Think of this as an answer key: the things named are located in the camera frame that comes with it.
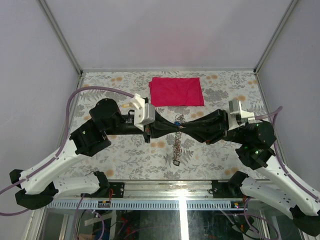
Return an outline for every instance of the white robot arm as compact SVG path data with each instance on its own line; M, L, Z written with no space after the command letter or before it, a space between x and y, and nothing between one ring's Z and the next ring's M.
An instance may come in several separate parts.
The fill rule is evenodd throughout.
M274 129L269 122L250 123L255 119L252 112L243 111L237 100L229 102L229 110L218 109L204 117L181 125L175 125L161 117L147 99L139 95L131 100L134 115L122 115L117 103L109 98L99 101L89 111L91 119L71 133L61 154L45 169L32 177L30 173L55 157L56 151L46 159L27 170L10 173L12 183L26 179L18 187L15 195L19 205L28 209L38 209L49 204L53 198L88 194L89 197L109 196L109 182L103 172L96 171L84 177L61 178L72 165L85 156L92 157L108 147L108 135L143 135L146 143L151 138L159 138L169 133L182 132L200 143L214 144L219 140L242 144L236 153L241 162L258 171L282 191L263 185L240 171L229 181L229 188L244 195L257 198L278 209L302 231L309 235L320 234L320 203L313 199L290 179L293 176L316 196L320 193L310 187L288 167L282 169L270 148L275 142Z

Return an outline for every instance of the red fabric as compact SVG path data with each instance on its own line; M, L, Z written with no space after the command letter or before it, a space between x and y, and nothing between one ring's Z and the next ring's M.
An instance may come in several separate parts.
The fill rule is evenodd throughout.
M149 87L155 107L205 105L199 77L153 77Z

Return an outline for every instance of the patterned table surface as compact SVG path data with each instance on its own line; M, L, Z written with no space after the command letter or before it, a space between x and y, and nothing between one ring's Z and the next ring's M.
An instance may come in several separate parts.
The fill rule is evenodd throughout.
M152 71L152 72L88 72L83 86L103 86L138 93L150 98L148 83L152 77L199 77L204 106L157 107L167 120L174 122L176 115L191 121L216 109L227 109L228 101L238 98L242 108L257 115L265 114L262 97L252 71ZM71 131L90 119L89 110L103 98L112 98L118 105L129 103L129 98L113 92L89 90L80 94ZM127 114L129 108L122 108ZM213 145L201 144L182 134L180 166L172 164L175 135L169 134L151 143L144 143L142 135L111 135L112 144L93 157L88 157L63 174L80 177L90 171L103 171L113 180L222 180L229 179L237 170L256 179L259 173L242 165L235 152L239 145L223 140Z

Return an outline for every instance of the black mount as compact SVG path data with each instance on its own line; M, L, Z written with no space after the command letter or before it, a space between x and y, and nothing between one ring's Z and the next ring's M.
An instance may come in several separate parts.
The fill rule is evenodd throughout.
M318 216L305 215L298 205L290 208L293 216L294 225L306 234L316 237L320 234L320 211L317 212Z
M11 183L14 184L19 181L21 177L20 173L22 170L15 169L10 172ZM106 195L109 196L109 187L110 184L107 180L106 175L101 171L95 171L93 173L99 180L100 188L93 194L86 194L90 198L101 198ZM30 210L36 210L43 208L54 200L54 196L59 192L55 188L53 182L51 182L41 193L39 194L26 194L26 190L22 189L15 194L16 203L22 207L25 207Z
M207 145L214 144L219 140L230 141L242 144L236 152L244 165L252 169L267 166L267 160L274 152L270 146L276 140L274 129L269 122L247 123L236 129L229 130L228 114L225 110L218 109L199 119L184 122L180 126L169 122L158 112L155 112L155 121L144 126L141 131L134 125L134 112L130 110L128 114L122 115L118 104L110 98L104 98L97 102L94 108L89 113L91 119L82 124L78 129L71 133L70 140L73 140L77 150L76 154L82 154L89 157L107 148L111 145L108 135L136 135L141 134L146 143L150 139L156 139L170 133L182 132L185 133L200 143ZM14 170L10 173L12 183L19 180L21 170ZM100 190L91 194L90 197L99 197L108 195L110 187L109 182L104 175L96 172L95 175L102 183ZM225 189L228 189L227 183L219 183L213 189L221 189L222 195ZM18 204L29 206L29 209L45 206L50 203L53 196L57 193L53 184L49 185L42 193L37 195L26 195L24 190L17 193L16 199Z
M214 199L233 199L244 197L241 191L232 191L230 189L229 182L227 181L212 180L211 186Z

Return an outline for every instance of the purple cable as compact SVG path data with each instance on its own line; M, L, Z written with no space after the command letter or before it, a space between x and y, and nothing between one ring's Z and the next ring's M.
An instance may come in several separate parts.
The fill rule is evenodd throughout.
M79 240L78 238L78 234L77 234L77 229L76 229L76 221L77 221L77 217L78 217L78 211L81 205L81 202L83 201L83 199L85 198L85 194L82 195L78 205L76 206L75 212L74 212L74 217L73 217L73 223L72 223L72 228L73 228L73 234L76 240Z
M263 218L263 217L261 217L261 216L258 216L258 215L247 214L246 209L247 209L247 207L248 207L248 202L249 202L251 199L253 199L253 197L249 197L248 200L245 201L244 207L243 207L243 208L244 208L244 211L243 211L242 214L244 215L244 219L245 219L246 223L248 224L248 226L250 227L250 229L251 229L254 233L256 233L256 234L259 235L260 238L262 238L262 239L264 239L264 240L278 240L278 239L279 239L279 233L278 233L276 227L275 227L270 221L268 221L267 219L265 219L265 218ZM248 220L248 216L251 216L251 217L254 217L254 218L257 218L257 219L261 219L261 220L265 221L269 226L271 226L271 227L273 228L273 230L275 231L276 237L275 237L275 238L267 238L267 237L263 236L262 234L260 234L260 233L255 229L255 227L250 224L250 222L249 222L249 220Z
M124 228L125 225L126 225L126 222L124 222L124 223L122 224L122 227L121 227L120 230L118 231L117 235L119 235L119 233L121 232L121 230Z
M118 94L123 94L125 96L128 96L130 98L133 98L134 95L125 92L125 91L121 91L118 89L114 89L114 88L110 88L110 87L104 87L104 86L87 86L87 87L82 87L79 88L77 90L75 90L69 97L67 103L66 103L66 109L65 109L65 127L64 127L64 134L63 134L63 140L61 143L61 146L59 147L58 151L56 152L55 156L58 158L60 153L62 152L62 150L64 149L66 142L68 140L68 133L69 133L69 115L70 115L70 105L71 105L71 101L72 99L80 92L82 91L86 91L86 90L103 90L103 91L109 91L109 92L114 92L114 93L118 93ZM42 165L41 167L39 167L37 170L35 170L34 172L30 173L29 175L26 176L27 179L31 178L32 176L34 176L35 174L37 174L38 172L40 172L42 169L46 168L47 166L49 166L51 163L53 163L56 160L56 157L51 158L48 162L46 162L44 165ZM25 181L25 179L19 180L16 183L7 186L6 188L2 189L0 191L0 195L5 193L6 191L8 191L9 189L12 189L13 187L23 183ZM3 213L0 212L0 216L16 216L16 215L20 215L23 214L25 212L27 212L29 209L25 209L23 211L19 211L19 212L14 212L14 213Z
M271 112L271 113L269 113L269 114L260 115L260 116L255 116L254 118L255 118L255 120L267 119L267 118L269 118L269 117L272 117L272 116L278 114L278 113L282 110L282 108L283 108L283 107L280 106L280 107L278 107L277 110L275 110L275 111L273 111L273 112Z
M272 120L272 126L275 127L276 125L276 119L277 119L277 115L278 112L274 115L273 120ZM280 166L282 167L283 171L285 172L285 174L292 180L292 182L294 182L300 189L302 189L303 191L305 191L307 194L309 194L312 198L314 198L316 201L318 201L319 197L316 196L315 194L313 194L311 191L309 191L307 188L305 188L300 182L298 182L287 170L286 165L284 164L284 161L281 158L280 152L279 152L279 145L278 145L278 141L276 140L274 142L274 150L275 150L275 156L276 159L278 161L278 163L280 164Z
M104 222L103 217L102 217L99 213L97 213L96 211L93 211L93 213L95 213L95 214L101 219L101 222L102 222L102 232L101 232L101 235L100 235L100 237L99 237L98 240L102 240L102 238L104 237L104 233L105 233L105 222Z

